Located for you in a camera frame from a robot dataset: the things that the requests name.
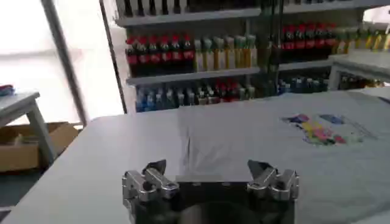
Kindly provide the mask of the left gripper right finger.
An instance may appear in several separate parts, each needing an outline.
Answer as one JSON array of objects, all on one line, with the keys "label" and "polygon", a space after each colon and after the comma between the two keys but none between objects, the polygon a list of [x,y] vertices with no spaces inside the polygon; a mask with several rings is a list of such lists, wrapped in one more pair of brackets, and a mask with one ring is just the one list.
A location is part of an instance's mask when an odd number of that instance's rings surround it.
[{"label": "left gripper right finger", "polygon": [[253,180],[247,183],[247,190],[257,198],[271,198],[275,201],[295,200],[299,196],[299,176],[295,170],[285,169],[282,173],[269,163],[248,160],[247,166]]}]

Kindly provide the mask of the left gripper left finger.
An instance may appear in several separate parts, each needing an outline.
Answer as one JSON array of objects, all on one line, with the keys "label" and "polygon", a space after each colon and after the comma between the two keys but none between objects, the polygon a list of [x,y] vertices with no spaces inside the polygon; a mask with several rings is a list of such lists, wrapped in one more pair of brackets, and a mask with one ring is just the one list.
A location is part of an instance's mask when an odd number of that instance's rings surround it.
[{"label": "left gripper left finger", "polygon": [[165,177],[166,160],[150,162],[142,170],[125,171],[122,176],[122,197],[125,201],[149,202],[157,197],[172,199],[180,185]]}]

